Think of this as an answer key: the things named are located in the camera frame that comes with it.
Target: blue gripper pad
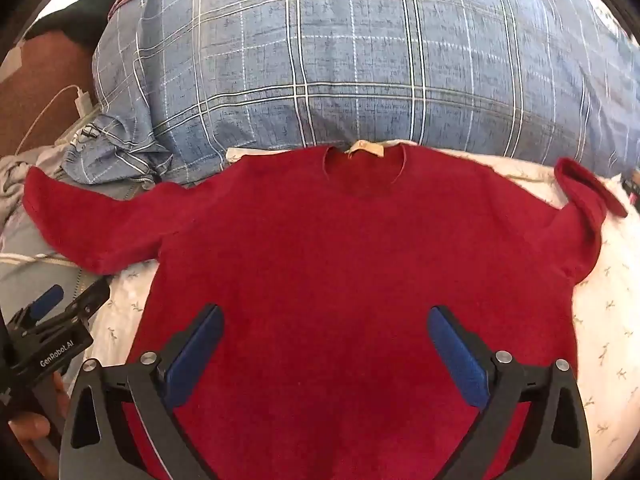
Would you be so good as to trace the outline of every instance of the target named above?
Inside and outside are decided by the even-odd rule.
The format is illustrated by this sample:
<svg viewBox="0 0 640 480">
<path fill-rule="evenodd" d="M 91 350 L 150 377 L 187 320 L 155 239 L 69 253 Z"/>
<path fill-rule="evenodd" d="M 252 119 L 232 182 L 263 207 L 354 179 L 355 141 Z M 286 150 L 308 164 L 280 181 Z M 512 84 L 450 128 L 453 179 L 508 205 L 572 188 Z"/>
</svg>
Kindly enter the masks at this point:
<svg viewBox="0 0 640 480">
<path fill-rule="evenodd" d="M 34 321 L 39 321 L 45 317 L 52 309 L 62 301 L 65 291 L 59 285 L 52 286 L 47 292 L 40 296 L 29 306 L 29 317 Z"/>
<path fill-rule="evenodd" d="M 217 305 L 209 305 L 204 318 L 167 370 L 164 380 L 164 405 L 173 409 L 189 399 L 211 355 L 222 339 L 225 318 Z"/>
<path fill-rule="evenodd" d="M 437 307 L 429 311 L 429 336 L 465 402 L 481 410 L 489 400 L 487 374 Z"/>
</svg>

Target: black fabric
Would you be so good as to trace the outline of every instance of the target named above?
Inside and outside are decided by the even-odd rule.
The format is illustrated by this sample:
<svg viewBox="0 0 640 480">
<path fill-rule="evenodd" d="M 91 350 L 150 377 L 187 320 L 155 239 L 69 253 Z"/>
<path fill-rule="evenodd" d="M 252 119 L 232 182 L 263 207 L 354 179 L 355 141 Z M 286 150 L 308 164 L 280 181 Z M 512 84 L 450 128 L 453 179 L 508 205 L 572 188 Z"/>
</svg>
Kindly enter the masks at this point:
<svg viewBox="0 0 640 480">
<path fill-rule="evenodd" d="M 78 0 L 66 9 L 44 16 L 27 31 L 30 40 L 52 30 L 61 30 L 73 42 L 94 51 L 107 26 L 107 15 L 116 0 Z"/>
</svg>

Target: brown cushion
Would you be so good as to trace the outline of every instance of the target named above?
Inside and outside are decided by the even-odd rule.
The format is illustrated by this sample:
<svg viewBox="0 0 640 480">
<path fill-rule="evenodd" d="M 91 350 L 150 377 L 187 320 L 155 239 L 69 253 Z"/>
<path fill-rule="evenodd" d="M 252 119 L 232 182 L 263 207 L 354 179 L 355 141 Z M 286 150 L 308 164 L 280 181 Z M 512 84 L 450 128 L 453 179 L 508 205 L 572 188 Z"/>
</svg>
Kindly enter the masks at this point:
<svg viewBox="0 0 640 480">
<path fill-rule="evenodd" d="M 0 82 L 0 156 L 13 155 L 50 99 L 67 85 L 89 91 L 96 102 L 92 53 L 53 31 L 25 42 L 22 65 Z M 76 120 L 75 89 L 65 91 L 40 118 L 21 151 L 53 144 Z"/>
</svg>

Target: red sweater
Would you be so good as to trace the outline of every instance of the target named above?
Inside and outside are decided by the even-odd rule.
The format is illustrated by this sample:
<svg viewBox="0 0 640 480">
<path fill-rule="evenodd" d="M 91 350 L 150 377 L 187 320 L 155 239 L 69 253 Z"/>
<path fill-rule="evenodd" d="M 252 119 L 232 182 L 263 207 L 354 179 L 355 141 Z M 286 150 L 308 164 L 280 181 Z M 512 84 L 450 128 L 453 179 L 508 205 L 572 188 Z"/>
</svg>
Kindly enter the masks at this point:
<svg viewBox="0 0 640 480">
<path fill-rule="evenodd" d="M 128 202 L 34 169 L 24 204 L 88 270 L 158 259 L 132 358 L 204 304 L 222 307 L 222 342 L 177 410 L 220 478 L 429 480 L 476 414 L 428 339 L 431 306 L 524 364 L 577 365 L 572 291 L 596 263 L 607 207 L 625 210 L 572 160 L 556 179 L 561 210 L 426 148 L 311 148 Z"/>
</svg>

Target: metal screw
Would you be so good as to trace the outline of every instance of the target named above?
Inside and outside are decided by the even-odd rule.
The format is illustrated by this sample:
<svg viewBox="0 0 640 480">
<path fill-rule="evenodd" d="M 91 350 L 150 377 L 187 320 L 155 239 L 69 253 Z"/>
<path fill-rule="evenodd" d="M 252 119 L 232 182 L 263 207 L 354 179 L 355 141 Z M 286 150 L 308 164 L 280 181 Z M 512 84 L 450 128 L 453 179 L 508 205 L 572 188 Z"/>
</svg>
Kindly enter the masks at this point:
<svg viewBox="0 0 640 480">
<path fill-rule="evenodd" d="M 142 357 L 140 358 L 140 362 L 143 365 L 152 365 L 153 363 L 156 362 L 157 358 L 158 356 L 156 355 L 155 352 L 145 352 L 142 354 Z"/>
<path fill-rule="evenodd" d="M 563 372 L 570 368 L 569 363 L 564 359 L 558 359 L 558 361 L 556 361 L 556 366 L 558 367 L 558 370 L 562 370 Z"/>
<path fill-rule="evenodd" d="M 95 359 L 89 359 L 85 361 L 84 364 L 82 364 L 82 370 L 84 370 L 85 372 L 90 372 L 91 370 L 95 370 L 95 367 L 97 367 L 97 365 L 98 361 L 96 361 Z"/>
<path fill-rule="evenodd" d="M 513 356 L 506 350 L 498 350 L 495 353 L 495 358 L 498 359 L 498 362 L 502 364 L 510 363 L 513 360 Z"/>
</svg>

